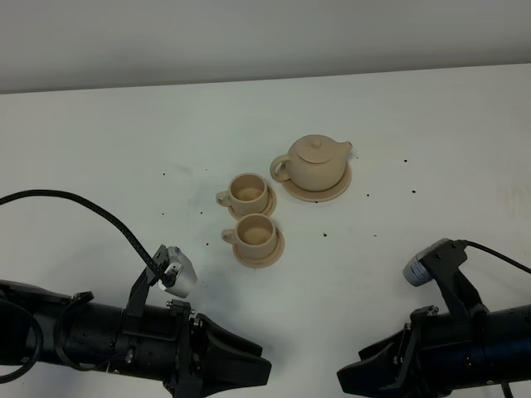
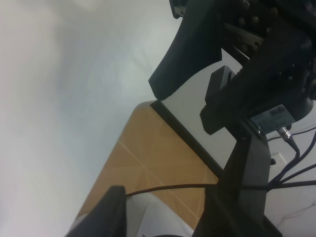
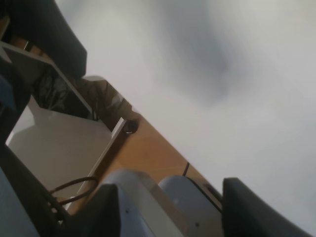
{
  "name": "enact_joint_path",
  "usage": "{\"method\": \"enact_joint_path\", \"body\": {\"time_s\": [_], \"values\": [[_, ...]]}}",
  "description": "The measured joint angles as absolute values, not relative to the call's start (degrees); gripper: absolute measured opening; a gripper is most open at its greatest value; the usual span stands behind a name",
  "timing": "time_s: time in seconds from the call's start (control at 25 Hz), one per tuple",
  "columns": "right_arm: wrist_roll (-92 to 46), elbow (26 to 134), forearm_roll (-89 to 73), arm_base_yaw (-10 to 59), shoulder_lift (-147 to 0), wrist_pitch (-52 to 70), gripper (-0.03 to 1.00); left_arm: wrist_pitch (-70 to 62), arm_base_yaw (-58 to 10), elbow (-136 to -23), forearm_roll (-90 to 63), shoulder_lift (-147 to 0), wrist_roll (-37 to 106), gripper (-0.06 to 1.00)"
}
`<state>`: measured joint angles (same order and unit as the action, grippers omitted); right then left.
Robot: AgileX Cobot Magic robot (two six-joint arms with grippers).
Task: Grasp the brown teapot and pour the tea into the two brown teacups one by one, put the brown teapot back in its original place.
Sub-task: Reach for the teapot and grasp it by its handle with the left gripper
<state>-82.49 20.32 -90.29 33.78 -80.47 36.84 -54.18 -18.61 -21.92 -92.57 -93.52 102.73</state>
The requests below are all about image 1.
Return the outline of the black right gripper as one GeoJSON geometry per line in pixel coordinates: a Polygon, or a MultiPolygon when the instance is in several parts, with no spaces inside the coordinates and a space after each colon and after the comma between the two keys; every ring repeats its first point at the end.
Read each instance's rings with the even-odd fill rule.
{"type": "Polygon", "coordinates": [[[364,349],[337,372],[347,394],[452,392],[477,385],[477,322],[419,308],[410,325],[364,349]]]}

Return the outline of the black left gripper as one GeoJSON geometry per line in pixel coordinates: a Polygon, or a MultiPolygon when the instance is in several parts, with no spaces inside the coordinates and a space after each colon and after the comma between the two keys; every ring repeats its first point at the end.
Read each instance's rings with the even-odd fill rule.
{"type": "Polygon", "coordinates": [[[119,330],[119,374],[161,381],[171,397],[209,397],[267,384],[272,365],[262,347],[199,313],[199,369],[193,363],[191,307],[172,301],[124,315],[119,330]]]}

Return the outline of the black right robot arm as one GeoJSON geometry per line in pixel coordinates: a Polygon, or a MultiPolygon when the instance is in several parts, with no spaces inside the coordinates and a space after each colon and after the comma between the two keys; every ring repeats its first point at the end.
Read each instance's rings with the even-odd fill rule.
{"type": "Polygon", "coordinates": [[[446,397],[455,390],[530,378],[530,308],[450,314],[415,310],[404,328],[364,348],[337,373],[343,392],[364,397],[446,397]]]}

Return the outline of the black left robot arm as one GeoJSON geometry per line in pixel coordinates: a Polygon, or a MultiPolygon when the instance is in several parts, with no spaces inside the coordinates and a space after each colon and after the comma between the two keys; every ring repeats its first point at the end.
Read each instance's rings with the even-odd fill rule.
{"type": "Polygon", "coordinates": [[[264,386],[271,364],[261,346],[221,328],[189,303],[103,305],[1,282],[1,363],[16,380],[36,362],[160,381],[174,397],[208,397],[264,386]]]}

